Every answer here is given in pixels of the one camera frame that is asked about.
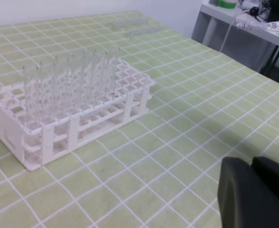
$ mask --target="test tube rack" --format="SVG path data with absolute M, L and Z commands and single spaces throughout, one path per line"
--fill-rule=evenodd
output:
M 35 170 L 147 113 L 154 84 L 119 59 L 113 90 L 99 104 L 36 129 L 26 125 L 24 84 L 2 87 L 0 139 L 28 170 Z

